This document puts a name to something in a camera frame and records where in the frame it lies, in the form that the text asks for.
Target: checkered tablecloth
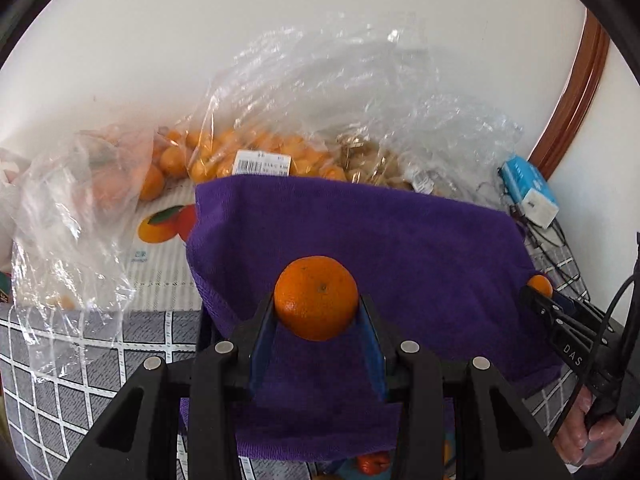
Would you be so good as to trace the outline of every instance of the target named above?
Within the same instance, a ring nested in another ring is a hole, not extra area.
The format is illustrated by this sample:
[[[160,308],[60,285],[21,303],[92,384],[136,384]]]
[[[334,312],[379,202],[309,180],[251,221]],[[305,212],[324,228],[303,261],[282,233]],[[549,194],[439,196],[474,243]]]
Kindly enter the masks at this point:
[[[553,232],[546,240],[536,234],[527,239],[527,250],[537,269],[546,272],[559,290],[586,297],[587,291],[569,247]],[[194,353],[198,312],[134,311],[124,324],[113,348],[100,340],[78,339],[81,367],[64,377],[42,377],[29,368],[28,352],[17,318],[7,304],[0,304],[0,373],[4,383],[10,432],[18,458],[36,480],[55,480],[94,420],[136,367],[151,355],[167,362]],[[84,355],[92,348],[106,352],[94,362]],[[560,379],[525,400],[540,426],[549,431],[575,384],[564,370]],[[185,447],[178,440],[178,479],[188,477]],[[316,464],[252,460],[242,464],[247,480],[308,479]]]

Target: purple cloth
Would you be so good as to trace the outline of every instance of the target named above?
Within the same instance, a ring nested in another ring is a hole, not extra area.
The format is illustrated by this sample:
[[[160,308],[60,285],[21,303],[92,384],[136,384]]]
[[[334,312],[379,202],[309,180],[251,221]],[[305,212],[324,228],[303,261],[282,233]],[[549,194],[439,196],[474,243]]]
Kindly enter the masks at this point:
[[[196,188],[187,243],[204,307],[224,336],[254,314],[284,267],[312,254],[340,261],[403,336],[442,358],[489,358],[521,395],[559,360],[516,306],[535,273],[504,213],[418,193],[316,178],[233,176]],[[371,389],[357,334],[325,343],[276,332],[254,402],[238,406],[238,452],[336,460],[392,449],[399,407]]]

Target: blue tissue box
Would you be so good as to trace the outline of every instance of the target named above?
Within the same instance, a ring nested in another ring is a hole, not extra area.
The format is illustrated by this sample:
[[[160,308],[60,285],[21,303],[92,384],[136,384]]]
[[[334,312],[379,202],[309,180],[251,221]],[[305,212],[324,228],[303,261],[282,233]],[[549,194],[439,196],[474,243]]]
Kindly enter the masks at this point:
[[[502,166],[502,179],[524,216],[546,229],[558,214],[558,202],[538,168],[515,155]]]

